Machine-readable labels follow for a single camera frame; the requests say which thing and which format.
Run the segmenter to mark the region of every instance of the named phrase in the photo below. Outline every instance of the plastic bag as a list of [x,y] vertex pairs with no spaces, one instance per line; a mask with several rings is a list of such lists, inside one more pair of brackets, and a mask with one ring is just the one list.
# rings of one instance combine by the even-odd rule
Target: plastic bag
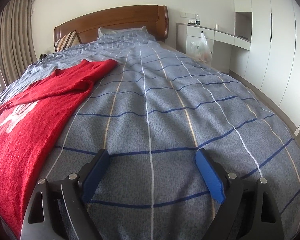
[[203,32],[201,33],[200,41],[191,41],[190,56],[193,59],[203,63],[209,63],[212,60],[212,55]]

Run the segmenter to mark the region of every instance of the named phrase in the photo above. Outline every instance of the red sweater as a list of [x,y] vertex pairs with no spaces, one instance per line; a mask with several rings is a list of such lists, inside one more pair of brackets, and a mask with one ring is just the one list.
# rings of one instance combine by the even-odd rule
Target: red sweater
[[94,83],[116,64],[83,60],[56,69],[0,106],[0,215],[18,238],[47,155]]

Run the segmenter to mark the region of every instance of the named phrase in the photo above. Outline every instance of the headboard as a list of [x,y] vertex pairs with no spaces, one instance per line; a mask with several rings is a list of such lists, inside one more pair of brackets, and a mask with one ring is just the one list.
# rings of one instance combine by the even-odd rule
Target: headboard
[[157,41],[168,37],[169,19],[165,5],[133,5],[106,9],[80,16],[54,28],[54,42],[76,30],[80,43],[95,41],[98,28],[127,29],[147,27]]

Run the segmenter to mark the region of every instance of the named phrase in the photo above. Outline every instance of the blue striped duvet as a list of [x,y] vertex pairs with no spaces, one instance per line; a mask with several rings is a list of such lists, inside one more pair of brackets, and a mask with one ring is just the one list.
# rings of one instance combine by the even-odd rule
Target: blue striped duvet
[[86,204],[104,239],[201,239],[219,208],[194,162],[202,147],[243,179],[266,177],[285,238],[300,230],[300,148],[286,126],[240,82],[162,49],[148,33],[105,35],[51,54],[3,91],[0,104],[84,58],[118,66],[73,114],[41,174],[63,179],[100,148],[109,151]]

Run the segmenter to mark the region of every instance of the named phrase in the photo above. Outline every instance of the striped pillow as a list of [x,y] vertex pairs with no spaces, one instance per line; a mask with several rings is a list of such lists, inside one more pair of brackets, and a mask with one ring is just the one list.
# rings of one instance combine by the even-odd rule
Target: striped pillow
[[68,33],[66,36],[63,36],[60,40],[55,43],[56,52],[62,51],[64,49],[70,48],[74,45],[79,45],[80,41],[76,31]]

